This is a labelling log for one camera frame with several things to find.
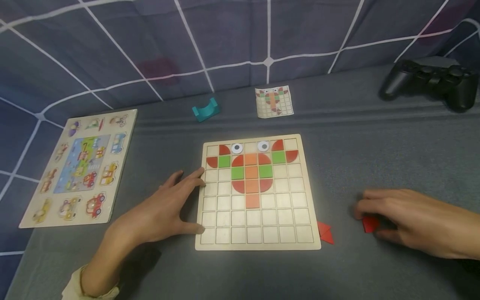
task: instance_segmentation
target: googly eye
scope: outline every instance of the googly eye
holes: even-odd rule
[[[270,144],[267,141],[262,141],[257,144],[257,147],[260,152],[265,152],[270,148]]]
[[[235,154],[240,154],[243,151],[243,146],[241,144],[233,144],[232,152]]]

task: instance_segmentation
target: teal wooden block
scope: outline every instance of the teal wooden block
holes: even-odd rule
[[[211,116],[220,112],[220,107],[216,103],[214,98],[210,98],[210,103],[204,108],[192,107],[193,114],[197,117],[199,122],[203,122]]]

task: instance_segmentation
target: black game controller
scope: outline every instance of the black game controller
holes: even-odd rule
[[[464,112],[475,104],[479,74],[462,66],[449,68],[423,66],[411,60],[399,61],[380,89],[380,97],[393,100],[399,94],[422,94],[445,101],[455,112]]]

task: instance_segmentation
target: orange square tile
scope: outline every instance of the orange square tile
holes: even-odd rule
[[[258,167],[245,167],[245,179],[257,179]]]
[[[246,193],[258,192],[258,180],[246,180],[245,192]]]
[[[247,195],[245,198],[245,207],[246,208],[259,208],[260,207],[260,196],[258,194]]]
[[[251,165],[256,165],[256,164],[257,164],[257,154],[256,153],[245,154],[245,165],[246,166],[251,166]]]

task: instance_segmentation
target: sleeve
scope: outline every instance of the sleeve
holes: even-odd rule
[[[80,269],[76,270],[70,281],[68,282],[67,286],[61,293],[62,300],[91,300],[91,299],[105,299],[105,300],[113,300],[119,294],[120,290],[118,287],[112,288],[110,292],[105,295],[102,295],[98,298],[92,298],[85,295],[82,291],[82,287],[80,286],[80,276],[85,269],[85,266],[81,267]]]

